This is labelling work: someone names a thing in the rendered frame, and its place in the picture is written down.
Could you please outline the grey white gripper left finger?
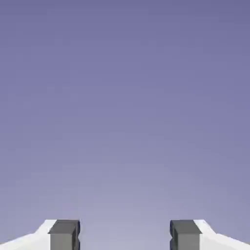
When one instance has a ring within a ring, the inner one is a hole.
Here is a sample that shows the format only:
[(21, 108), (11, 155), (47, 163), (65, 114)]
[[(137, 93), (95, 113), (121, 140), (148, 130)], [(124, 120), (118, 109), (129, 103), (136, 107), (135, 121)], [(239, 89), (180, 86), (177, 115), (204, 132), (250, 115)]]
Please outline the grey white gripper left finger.
[(0, 250), (81, 250), (81, 223), (46, 219), (34, 232), (0, 244)]

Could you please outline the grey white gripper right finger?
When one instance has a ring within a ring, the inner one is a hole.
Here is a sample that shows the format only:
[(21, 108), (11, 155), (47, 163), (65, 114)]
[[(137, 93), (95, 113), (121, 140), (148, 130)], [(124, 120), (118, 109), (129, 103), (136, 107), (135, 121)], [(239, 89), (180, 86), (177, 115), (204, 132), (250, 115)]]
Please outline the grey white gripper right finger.
[(250, 244), (216, 233), (204, 219), (171, 220), (169, 250), (250, 250)]

